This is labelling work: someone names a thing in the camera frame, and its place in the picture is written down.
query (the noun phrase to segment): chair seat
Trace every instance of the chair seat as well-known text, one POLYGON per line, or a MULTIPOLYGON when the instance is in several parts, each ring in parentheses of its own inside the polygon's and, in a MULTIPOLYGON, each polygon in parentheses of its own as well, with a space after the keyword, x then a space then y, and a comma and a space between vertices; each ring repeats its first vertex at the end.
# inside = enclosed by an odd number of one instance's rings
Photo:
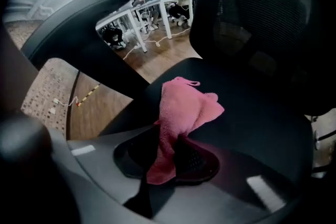
POLYGON ((110 122, 100 135, 152 124, 159 117, 162 83, 180 76, 199 81, 200 92, 218 94, 225 112, 189 137, 252 156, 296 186, 309 178, 313 140, 310 122, 260 87, 262 78, 242 79, 203 59, 188 58, 166 71, 110 122))

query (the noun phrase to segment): pink cloth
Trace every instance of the pink cloth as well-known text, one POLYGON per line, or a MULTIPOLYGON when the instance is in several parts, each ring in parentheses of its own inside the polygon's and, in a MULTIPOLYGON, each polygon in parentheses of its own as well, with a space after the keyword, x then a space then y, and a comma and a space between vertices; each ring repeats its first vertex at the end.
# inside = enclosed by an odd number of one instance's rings
POLYGON ((188 136, 224 112, 215 93, 201 93, 192 87, 199 85, 182 77, 162 85, 160 116, 155 122, 160 124, 160 142, 156 160, 147 172, 149 184, 160 185, 176 176, 173 145, 179 135, 188 136))

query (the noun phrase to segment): white desk leg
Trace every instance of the white desk leg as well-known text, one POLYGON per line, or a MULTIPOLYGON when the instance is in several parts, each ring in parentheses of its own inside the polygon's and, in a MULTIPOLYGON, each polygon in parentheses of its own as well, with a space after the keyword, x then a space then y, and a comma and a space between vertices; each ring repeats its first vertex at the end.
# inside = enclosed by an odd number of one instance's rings
POLYGON ((132 25, 132 27, 133 27, 133 29, 134 29, 136 38, 138 39, 138 42, 140 43, 140 46, 141 46, 143 52, 147 52, 146 45, 145 45, 145 43, 142 41, 142 38, 141 38, 141 36, 140 36, 138 27, 137 27, 137 25, 136 25, 136 23, 135 23, 135 20, 134 20, 133 15, 132 15, 132 13, 131 13, 130 10, 127 11, 127 15, 128 15, 128 19, 129 19, 130 22, 131 22, 131 25, 132 25))
POLYGON ((189 18, 190 18, 190 23, 192 24, 194 20, 193 0, 189 0, 189 18))
POLYGON ((169 26, 168 16, 167 16, 166 8, 164 6, 164 2, 163 1, 160 1, 160 12, 161 12, 161 16, 162 16, 164 27, 166 28, 167 37, 169 39, 172 39, 172 33, 170 32, 170 26, 169 26))
POLYGON ((135 12, 137 13, 137 16, 138 16, 138 18, 139 18, 139 20, 140 20, 140 24, 141 24, 142 31, 143 31, 145 34, 147 34, 146 25, 145 25, 145 23, 143 22, 142 17, 141 17, 141 15, 140 15, 139 11, 136 10, 135 12))
POLYGON ((130 41, 129 41, 127 35, 126 35, 126 30, 125 30, 125 28, 121 25, 121 23, 120 23, 120 19, 117 20, 117 23, 118 23, 118 25, 119 25, 120 30, 121 30, 122 33, 124 34, 124 38, 125 38, 126 42, 129 43, 130 41))

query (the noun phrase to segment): mesh backrest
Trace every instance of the mesh backrest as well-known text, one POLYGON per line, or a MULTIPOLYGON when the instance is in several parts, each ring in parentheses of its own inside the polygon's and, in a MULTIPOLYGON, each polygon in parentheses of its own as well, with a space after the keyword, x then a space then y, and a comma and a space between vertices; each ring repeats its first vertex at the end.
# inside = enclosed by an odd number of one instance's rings
POLYGON ((204 59, 257 70, 303 113, 325 113, 335 102, 320 87, 330 84, 332 69, 320 6, 319 0, 197 0, 191 44, 204 59))

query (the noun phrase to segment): white desk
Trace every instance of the white desk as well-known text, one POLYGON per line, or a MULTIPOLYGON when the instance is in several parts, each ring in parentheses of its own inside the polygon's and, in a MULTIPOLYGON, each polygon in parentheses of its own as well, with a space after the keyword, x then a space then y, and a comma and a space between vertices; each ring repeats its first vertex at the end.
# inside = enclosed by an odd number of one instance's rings
MULTIPOLYGON (((146 32, 146 29, 145 29, 145 24, 139 14, 139 10, 140 9, 144 9, 144 8, 148 8, 148 7, 151 7, 151 6, 155 6, 155 5, 159 5, 160 6, 160 12, 161 12, 161 16, 162 16, 162 20, 163 20, 163 24, 166 28, 166 33, 167 33, 167 37, 169 39, 172 38, 172 33, 170 31, 170 27, 169 27, 169 21, 168 21, 168 16, 167 16, 167 12, 166 12, 166 8, 164 6, 164 3, 165 2, 174 2, 174 1, 180 1, 180 0, 153 0, 153 1, 149 1, 141 6, 138 6, 138 7, 134 7, 132 8, 132 11, 136 12, 138 17, 139 17, 139 20, 140 20, 140 23, 141 23, 141 26, 142 26, 142 29, 144 31, 144 33, 147 33, 146 32)), ((194 14, 193 14, 193 0, 189 0, 189 16, 190 16, 190 21, 192 22, 193 19, 194 19, 194 14)))
POLYGON ((96 30, 98 31, 100 28, 104 27, 105 25, 115 21, 115 20, 119 20, 120 17, 127 15, 128 19, 130 20, 132 27, 134 29, 136 38, 138 39, 138 42, 140 43, 140 46, 143 50, 143 52, 147 52, 146 49, 146 45, 145 43, 142 41, 141 35, 139 33, 138 27, 134 21, 134 18, 132 16, 132 12, 131 12, 131 7, 123 7, 121 8, 118 12, 110 14, 109 16, 107 16, 106 18, 100 20, 97 25, 96 25, 96 30))

